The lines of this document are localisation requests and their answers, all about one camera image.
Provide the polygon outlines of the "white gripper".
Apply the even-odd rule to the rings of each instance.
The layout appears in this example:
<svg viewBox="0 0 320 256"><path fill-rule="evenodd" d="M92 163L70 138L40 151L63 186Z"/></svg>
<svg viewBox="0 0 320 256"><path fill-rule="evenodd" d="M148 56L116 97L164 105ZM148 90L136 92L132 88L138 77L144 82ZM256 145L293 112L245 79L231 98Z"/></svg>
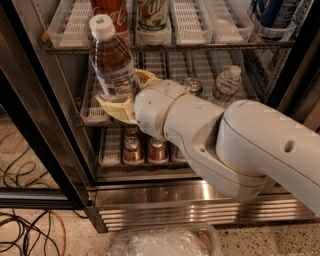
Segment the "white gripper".
<svg viewBox="0 0 320 256"><path fill-rule="evenodd" d="M166 125L167 116L181 97L185 97L187 89L172 80L160 80L154 73L136 69L139 88L142 90L135 102L128 98L125 102L106 101L102 95L95 98L102 109L114 119L126 124L136 124L140 130L161 141L186 142L177 128Z"/></svg>

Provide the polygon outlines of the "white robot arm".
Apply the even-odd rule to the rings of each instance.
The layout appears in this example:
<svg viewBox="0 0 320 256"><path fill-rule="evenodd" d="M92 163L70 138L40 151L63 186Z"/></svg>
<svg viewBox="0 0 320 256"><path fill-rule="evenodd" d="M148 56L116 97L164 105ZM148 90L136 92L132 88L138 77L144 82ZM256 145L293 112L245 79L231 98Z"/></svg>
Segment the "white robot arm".
<svg viewBox="0 0 320 256"><path fill-rule="evenodd" d="M136 73L143 85L135 98L96 96L106 113L176 145L191 169L227 197L250 200L273 179L320 215L319 134L256 101L222 108L172 80Z"/></svg>

